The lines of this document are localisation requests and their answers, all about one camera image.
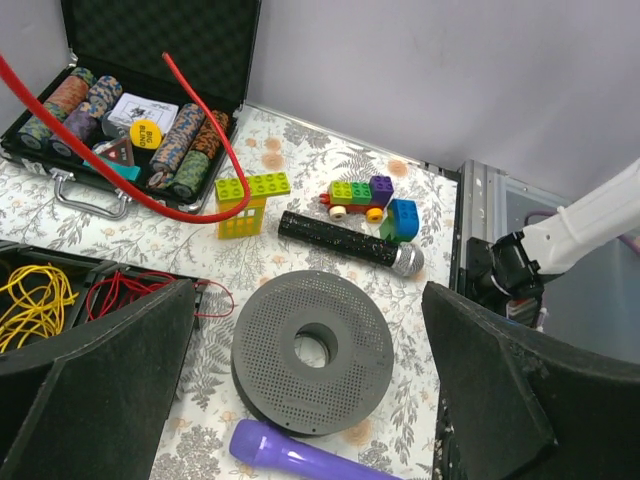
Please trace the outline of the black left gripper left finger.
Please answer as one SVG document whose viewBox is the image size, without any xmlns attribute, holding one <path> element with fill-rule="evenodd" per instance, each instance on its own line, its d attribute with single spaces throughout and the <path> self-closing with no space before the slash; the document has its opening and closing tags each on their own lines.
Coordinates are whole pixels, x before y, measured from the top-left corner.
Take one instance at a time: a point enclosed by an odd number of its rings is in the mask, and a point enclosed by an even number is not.
<svg viewBox="0 0 640 480">
<path fill-rule="evenodd" d="M 194 313 L 178 280 L 2 355 L 2 478 L 148 478 Z"/>
</svg>

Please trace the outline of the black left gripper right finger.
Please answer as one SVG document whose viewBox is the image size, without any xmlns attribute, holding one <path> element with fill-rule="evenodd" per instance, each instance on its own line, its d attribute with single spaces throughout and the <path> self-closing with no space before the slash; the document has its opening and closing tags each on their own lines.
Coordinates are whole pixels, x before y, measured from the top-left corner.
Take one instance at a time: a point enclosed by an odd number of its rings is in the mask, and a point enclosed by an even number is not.
<svg viewBox="0 0 640 480">
<path fill-rule="evenodd" d="M 470 479 L 636 479 L 639 367 L 430 282 L 422 309 Z"/>
</svg>

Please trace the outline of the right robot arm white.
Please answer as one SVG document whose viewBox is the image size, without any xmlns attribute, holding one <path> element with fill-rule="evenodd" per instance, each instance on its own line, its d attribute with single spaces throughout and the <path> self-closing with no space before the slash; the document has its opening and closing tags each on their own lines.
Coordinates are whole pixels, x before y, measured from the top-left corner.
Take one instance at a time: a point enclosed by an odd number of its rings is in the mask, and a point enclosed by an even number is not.
<svg viewBox="0 0 640 480">
<path fill-rule="evenodd" d="M 538 223 L 486 247 L 487 257 L 467 275 L 468 298 L 499 314 L 513 300 L 540 301 L 544 285 L 579 260 L 639 226 L 639 162 Z"/>
</svg>

